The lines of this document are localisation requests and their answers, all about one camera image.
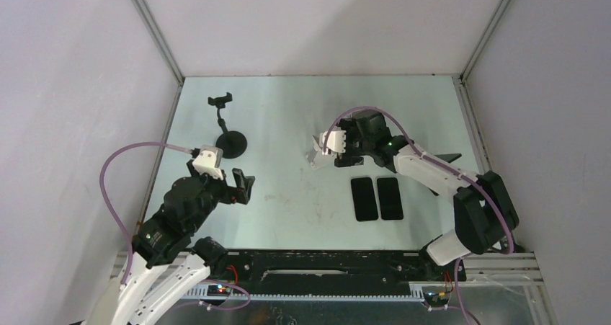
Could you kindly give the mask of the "black phone stand round base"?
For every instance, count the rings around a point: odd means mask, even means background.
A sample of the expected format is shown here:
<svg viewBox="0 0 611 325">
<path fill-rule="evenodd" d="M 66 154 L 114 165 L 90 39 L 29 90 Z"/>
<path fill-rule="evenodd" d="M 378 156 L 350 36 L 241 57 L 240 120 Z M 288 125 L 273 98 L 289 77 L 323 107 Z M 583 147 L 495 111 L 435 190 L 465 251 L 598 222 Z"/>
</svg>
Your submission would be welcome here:
<svg viewBox="0 0 611 325">
<path fill-rule="evenodd" d="M 233 95 L 230 92 L 226 92 L 222 97 L 208 97 L 208 104 L 216 108 L 217 124 L 222 130 L 222 133 L 215 141 L 215 147 L 223 151 L 223 158 L 225 159 L 240 157 L 248 146 L 246 136 L 236 130 L 229 130 L 221 116 L 220 111 L 226 108 L 226 105 L 232 101 Z"/>
</svg>

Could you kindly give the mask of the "black smartphone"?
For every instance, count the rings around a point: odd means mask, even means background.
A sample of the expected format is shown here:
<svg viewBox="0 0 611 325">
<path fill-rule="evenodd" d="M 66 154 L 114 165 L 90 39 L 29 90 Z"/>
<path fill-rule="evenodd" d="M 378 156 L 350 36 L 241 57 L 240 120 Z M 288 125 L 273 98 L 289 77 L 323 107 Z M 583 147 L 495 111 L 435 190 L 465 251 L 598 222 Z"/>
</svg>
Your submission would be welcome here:
<svg viewBox="0 0 611 325">
<path fill-rule="evenodd" d="M 373 180 L 357 177 L 350 180 L 355 218 L 359 222 L 376 221 L 379 218 Z"/>
</svg>

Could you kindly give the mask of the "small phone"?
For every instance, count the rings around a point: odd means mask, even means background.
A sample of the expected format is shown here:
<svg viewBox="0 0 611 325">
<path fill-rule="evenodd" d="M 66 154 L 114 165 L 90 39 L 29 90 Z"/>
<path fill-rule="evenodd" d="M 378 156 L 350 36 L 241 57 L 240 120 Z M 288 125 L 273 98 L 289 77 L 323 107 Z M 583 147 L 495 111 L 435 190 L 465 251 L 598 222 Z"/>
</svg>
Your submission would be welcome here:
<svg viewBox="0 0 611 325">
<path fill-rule="evenodd" d="M 380 177 L 376 180 L 380 215 L 385 221 L 404 219 L 401 193 L 395 177 Z"/>
</svg>

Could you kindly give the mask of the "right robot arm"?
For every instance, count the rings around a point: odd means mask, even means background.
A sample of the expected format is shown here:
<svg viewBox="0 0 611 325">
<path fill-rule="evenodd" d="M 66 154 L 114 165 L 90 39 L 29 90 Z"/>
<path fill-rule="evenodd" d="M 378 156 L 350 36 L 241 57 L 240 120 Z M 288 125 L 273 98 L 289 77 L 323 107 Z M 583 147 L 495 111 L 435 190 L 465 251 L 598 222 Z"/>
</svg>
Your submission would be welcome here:
<svg viewBox="0 0 611 325">
<path fill-rule="evenodd" d="M 513 230 L 519 217 L 504 180 L 491 170 L 479 174 L 425 151 L 391 114 L 377 107 L 354 107 L 320 133 L 318 150 L 332 156 L 337 167 L 353 166 L 363 157 L 376 165 L 424 185 L 445 198 L 453 210 L 454 227 L 423 248 L 419 271 L 438 280 L 448 264 L 469 254 L 483 254 L 507 239 L 513 252 Z"/>
</svg>

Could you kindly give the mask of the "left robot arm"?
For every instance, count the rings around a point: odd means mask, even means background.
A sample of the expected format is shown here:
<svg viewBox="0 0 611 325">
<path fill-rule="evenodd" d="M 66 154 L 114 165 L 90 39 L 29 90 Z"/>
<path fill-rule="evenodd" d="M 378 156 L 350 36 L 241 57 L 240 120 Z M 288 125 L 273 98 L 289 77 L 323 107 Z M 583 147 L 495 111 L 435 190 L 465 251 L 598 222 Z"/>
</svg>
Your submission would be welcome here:
<svg viewBox="0 0 611 325">
<path fill-rule="evenodd" d="M 110 280 L 85 324 L 155 324 L 196 284 L 225 275 L 228 250 L 211 237 L 192 237 L 219 204 L 247 204 L 256 179 L 234 168 L 230 186 L 193 166 L 189 172 L 132 239 L 126 280 Z"/>
</svg>

